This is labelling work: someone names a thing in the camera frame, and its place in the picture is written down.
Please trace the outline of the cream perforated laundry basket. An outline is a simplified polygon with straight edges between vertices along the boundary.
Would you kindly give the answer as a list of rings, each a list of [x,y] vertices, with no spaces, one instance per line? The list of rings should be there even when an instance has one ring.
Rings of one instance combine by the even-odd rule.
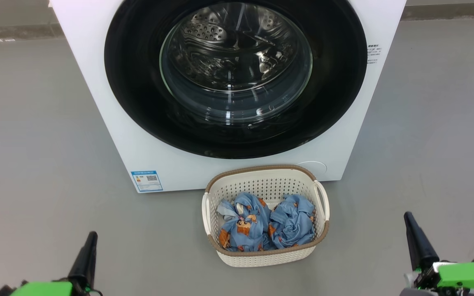
[[[262,199],[272,211],[286,194],[299,194],[315,206],[315,235],[308,244],[261,252],[230,252],[218,243],[225,221],[218,213],[222,200],[233,201],[241,192]],[[202,198],[202,215],[207,239],[221,260],[233,267],[261,267],[304,259],[326,237],[330,226],[327,193],[316,176],[297,165],[256,166],[218,174],[207,184]]]

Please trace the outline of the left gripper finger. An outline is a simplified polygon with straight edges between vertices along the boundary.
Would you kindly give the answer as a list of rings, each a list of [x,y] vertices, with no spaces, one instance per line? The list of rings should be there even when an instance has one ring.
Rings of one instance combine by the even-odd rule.
[[[98,234],[90,231],[74,261],[68,280],[80,288],[94,288]]]

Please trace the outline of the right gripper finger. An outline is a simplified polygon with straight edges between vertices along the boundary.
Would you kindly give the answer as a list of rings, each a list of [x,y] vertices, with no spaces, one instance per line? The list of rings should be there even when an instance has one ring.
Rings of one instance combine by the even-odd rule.
[[[406,225],[407,244],[412,271],[425,272],[440,258],[428,240],[423,229],[418,225],[412,212],[405,212],[403,219]]]

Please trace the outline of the blue bear-print garment with white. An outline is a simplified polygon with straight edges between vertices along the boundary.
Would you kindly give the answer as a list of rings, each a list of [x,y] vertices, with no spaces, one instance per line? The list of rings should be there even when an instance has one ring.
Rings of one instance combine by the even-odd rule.
[[[261,252],[276,249],[269,235],[271,210],[256,195],[241,192],[233,201],[222,200],[217,208],[225,223],[218,243],[230,252]]]

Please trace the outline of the blue energy label sticker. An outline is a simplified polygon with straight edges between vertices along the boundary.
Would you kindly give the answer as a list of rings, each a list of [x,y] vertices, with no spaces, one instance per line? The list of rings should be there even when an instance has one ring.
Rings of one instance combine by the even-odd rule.
[[[138,193],[163,191],[160,178],[156,171],[132,171],[130,174]]]

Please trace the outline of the small printed text label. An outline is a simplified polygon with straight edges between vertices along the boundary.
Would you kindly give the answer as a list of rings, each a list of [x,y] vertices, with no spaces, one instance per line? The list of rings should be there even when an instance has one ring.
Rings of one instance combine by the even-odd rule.
[[[380,58],[382,47],[378,44],[367,45],[367,65],[376,64]]]

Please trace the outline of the round white filter cover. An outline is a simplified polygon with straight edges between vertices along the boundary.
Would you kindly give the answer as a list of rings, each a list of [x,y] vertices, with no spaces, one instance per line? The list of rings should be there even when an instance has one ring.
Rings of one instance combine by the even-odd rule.
[[[300,162],[297,163],[297,166],[305,168],[305,170],[310,171],[316,177],[327,172],[327,166],[319,161]]]

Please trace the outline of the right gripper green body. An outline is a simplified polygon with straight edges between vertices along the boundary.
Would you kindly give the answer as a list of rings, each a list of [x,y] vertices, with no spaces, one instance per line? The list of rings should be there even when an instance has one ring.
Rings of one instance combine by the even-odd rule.
[[[400,296],[474,296],[474,259],[471,262],[434,262],[429,268],[406,273]]]

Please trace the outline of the grey washing machine door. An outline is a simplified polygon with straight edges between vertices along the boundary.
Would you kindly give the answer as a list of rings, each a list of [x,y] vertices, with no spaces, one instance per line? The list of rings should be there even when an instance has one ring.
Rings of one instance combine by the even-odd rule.
[[[367,40],[348,0],[124,0],[104,65],[122,108],[157,139],[254,159],[302,146],[346,113]]]

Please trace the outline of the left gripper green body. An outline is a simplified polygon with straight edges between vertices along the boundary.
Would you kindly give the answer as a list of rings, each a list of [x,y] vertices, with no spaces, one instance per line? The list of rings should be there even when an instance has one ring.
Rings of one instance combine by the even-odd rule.
[[[70,281],[27,282],[20,287],[11,288],[4,285],[0,296],[104,296],[102,292]]]

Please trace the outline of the white front-load washing machine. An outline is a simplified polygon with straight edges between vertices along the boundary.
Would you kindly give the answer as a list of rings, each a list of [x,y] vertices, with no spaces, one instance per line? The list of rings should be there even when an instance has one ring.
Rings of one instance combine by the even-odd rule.
[[[317,180],[340,180],[407,0],[348,0],[365,29],[367,44],[382,47],[378,62],[367,65],[357,98],[331,128],[314,140],[283,153],[254,159],[217,159],[186,152],[157,139],[130,118],[111,90],[104,65],[107,32],[122,2],[124,0],[50,0],[132,183],[132,171],[156,171],[163,192],[170,192],[204,188],[214,176],[226,171],[297,165],[305,161],[319,161],[327,166],[327,172],[318,175]]]

